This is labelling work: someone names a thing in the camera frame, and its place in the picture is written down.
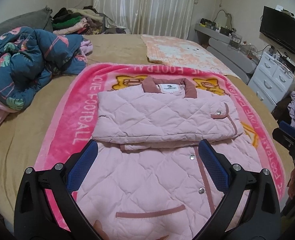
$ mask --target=green garment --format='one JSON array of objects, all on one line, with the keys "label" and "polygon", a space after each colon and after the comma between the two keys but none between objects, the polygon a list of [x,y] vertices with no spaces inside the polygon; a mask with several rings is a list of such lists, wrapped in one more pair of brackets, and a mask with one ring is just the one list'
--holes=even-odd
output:
[{"label": "green garment", "polygon": [[81,20],[81,16],[78,16],[76,18],[72,18],[70,20],[67,20],[66,22],[62,23],[52,23],[52,27],[54,30],[60,30],[60,29],[65,29],[74,26]]}]

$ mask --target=pink quilted jacket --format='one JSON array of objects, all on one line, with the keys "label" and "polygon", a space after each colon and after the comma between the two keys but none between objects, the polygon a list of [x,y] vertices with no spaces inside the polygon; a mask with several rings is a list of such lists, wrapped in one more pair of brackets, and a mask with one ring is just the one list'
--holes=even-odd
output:
[{"label": "pink quilted jacket", "polygon": [[[147,77],[98,99],[92,137],[99,153],[77,203],[110,240],[187,240],[199,232],[223,196],[198,157],[202,139],[231,163],[261,170],[228,96],[196,89],[187,79]],[[244,205],[245,199],[231,226]]]}]

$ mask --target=blue comforter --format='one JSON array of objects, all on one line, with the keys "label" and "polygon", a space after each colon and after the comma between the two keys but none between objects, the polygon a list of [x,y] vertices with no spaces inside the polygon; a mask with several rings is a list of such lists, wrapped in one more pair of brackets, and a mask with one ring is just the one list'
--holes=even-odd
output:
[{"label": "blue comforter", "polygon": [[27,108],[52,76],[77,75],[86,67],[81,35],[57,36],[19,27],[0,36],[0,101]]}]

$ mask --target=clothing label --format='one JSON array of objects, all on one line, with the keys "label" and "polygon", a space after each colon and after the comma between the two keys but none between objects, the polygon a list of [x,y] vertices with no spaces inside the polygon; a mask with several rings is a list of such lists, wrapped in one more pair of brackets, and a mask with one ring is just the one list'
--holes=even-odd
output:
[{"label": "clothing label", "polygon": [[159,84],[161,90],[164,92],[177,92],[180,91],[179,85],[176,84]]}]

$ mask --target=brown collar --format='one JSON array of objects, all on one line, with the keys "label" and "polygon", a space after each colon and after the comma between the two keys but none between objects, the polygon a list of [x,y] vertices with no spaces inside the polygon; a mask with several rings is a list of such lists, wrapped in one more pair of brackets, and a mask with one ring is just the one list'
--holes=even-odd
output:
[{"label": "brown collar", "polygon": [[156,79],[148,76],[142,81],[142,88],[145,93],[162,93],[156,85],[158,84],[176,84],[185,85],[185,97],[184,98],[197,98],[197,91],[195,86],[187,78],[179,79]]}]

